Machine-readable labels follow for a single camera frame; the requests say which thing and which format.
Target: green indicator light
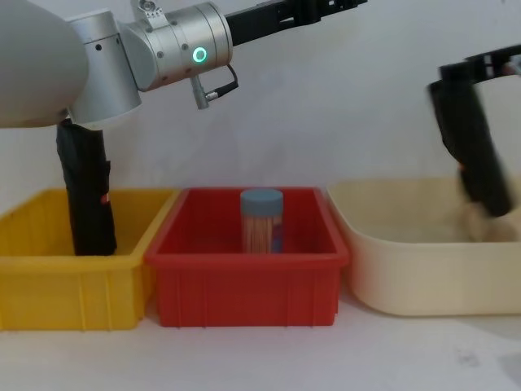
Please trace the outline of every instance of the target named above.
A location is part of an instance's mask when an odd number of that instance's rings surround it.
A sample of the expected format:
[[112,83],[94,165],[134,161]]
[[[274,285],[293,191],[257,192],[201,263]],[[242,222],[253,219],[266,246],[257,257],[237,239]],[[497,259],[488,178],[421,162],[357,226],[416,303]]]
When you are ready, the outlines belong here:
[[207,55],[208,54],[206,53],[206,49],[204,49],[203,47],[198,47],[194,50],[194,54],[192,55],[192,57],[194,58],[194,61],[196,63],[202,63],[206,60]]

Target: red plastic bin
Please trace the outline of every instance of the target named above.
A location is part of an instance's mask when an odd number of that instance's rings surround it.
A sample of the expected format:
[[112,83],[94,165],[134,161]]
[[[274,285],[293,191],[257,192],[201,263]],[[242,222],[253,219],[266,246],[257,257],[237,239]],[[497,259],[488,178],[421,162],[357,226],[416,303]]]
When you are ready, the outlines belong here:
[[330,326],[348,249],[318,189],[283,188],[283,253],[242,253],[244,189],[184,191],[146,262],[165,327]]

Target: white wall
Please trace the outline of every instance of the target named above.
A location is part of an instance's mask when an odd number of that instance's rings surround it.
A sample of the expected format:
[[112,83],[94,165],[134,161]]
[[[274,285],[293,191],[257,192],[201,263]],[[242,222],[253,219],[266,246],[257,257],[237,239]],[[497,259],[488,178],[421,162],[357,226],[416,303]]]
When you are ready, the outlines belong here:
[[[129,0],[33,0],[63,17]],[[224,12],[255,0],[216,0]],[[194,3],[162,0],[166,11]],[[318,184],[452,174],[425,87],[437,67],[521,42],[520,0],[370,0],[235,50],[240,90],[198,112],[184,81],[143,95],[134,123],[106,133],[112,185]],[[204,84],[229,77],[214,71]],[[497,146],[521,170],[521,81],[483,87]],[[62,185],[55,131],[0,131],[0,209]]]

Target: plastic container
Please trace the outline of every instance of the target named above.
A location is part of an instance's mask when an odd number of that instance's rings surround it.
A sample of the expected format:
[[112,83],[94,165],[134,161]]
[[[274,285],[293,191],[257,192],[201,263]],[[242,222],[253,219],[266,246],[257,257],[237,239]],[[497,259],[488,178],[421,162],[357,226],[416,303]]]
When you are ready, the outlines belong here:
[[178,192],[111,191],[118,250],[74,257],[67,194],[36,195],[0,218],[0,330],[118,330],[144,315],[142,258]]
[[319,190],[281,189],[281,254],[242,250],[243,189],[185,191],[147,252],[166,327],[321,326],[335,320],[348,250]]
[[250,189],[241,193],[243,251],[270,254],[282,252],[284,195],[275,189]]
[[[471,243],[456,179],[342,182],[328,192],[354,254],[349,283],[370,307],[521,314],[521,243]],[[518,232],[520,212],[509,216]]]

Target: blue lid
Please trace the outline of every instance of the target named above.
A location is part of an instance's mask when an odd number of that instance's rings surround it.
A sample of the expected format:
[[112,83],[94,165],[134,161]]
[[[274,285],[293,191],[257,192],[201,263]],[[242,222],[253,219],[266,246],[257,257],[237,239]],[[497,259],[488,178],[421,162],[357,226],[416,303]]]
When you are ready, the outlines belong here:
[[253,217],[282,215],[284,195],[275,189],[251,189],[241,193],[241,213]]

